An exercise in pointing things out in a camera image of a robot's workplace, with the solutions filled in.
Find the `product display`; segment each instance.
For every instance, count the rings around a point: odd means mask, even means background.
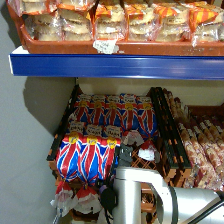
[[[126,34],[124,10],[119,0],[101,0],[95,14],[96,40],[123,40]]]

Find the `union jack flag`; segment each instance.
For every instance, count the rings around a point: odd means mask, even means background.
[[[124,131],[138,129],[138,109],[136,96],[133,94],[121,94],[121,116]]]
[[[102,173],[100,156],[101,137],[84,136],[78,160],[78,175],[83,184],[93,186],[98,173]]]
[[[91,96],[80,94],[77,97],[77,101],[74,105],[74,114],[77,121],[88,122],[89,121],[89,105]]]
[[[82,145],[83,135],[72,132],[65,135],[57,155],[57,168],[61,177],[71,182],[78,176],[78,158]]]
[[[104,124],[105,96],[93,95],[89,105],[90,124]]]
[[[139,132],[143,138],[157,136],[157,122],[150,97],[137,97]]]
[[[121,103],[120,96],[106,96],[105,125],[121,126]]]

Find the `packaged pastry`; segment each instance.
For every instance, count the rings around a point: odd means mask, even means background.
[[[8,3],[18,16],[51,13],[57,9],[56,0],[9,0]]]
[[[124,10],[119,0],[101,0],[95,14],[96,40],[122,40],[126,34]]]
[[[159,16],[160,28],[155,41],[172,42],[189,39],[188,8],[177,3],[152,4],[154,13]]]
[[[89,41],[92,39],[90,12],[60,9],[62,29],[66,41]]]
[[[33,16],[34,39],[39,41],[61,41],[62,27],[58,12]]]
[[[219,41],[219,30],[224,21],[224,10],[204,1],[183,5],[190,10],[192,45],[196,46],[199,42]]]
[[[94,0],[58,0],[58,8],[69,10],[88,11],[95,5]]]
[[[148,41],[153,39],[156,25],[153,8],[143,0],[125,0],[125,13],[128,22],[128,40]]]

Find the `store shelf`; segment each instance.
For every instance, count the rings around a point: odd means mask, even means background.
[[[224,80],[223,57],[29,54],[9,56],[15,76]]]

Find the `wall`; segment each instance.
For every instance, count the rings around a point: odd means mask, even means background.
[[[52,223],[55,187],[45,159],[74,79],[13,77],[8,54],[19,39],[5,3],[0,8],[0,223]],[[150,86],[162,86],[186,104],[224,102],[221,81],[81,78],[80,84],[85,93],[144,95]]]

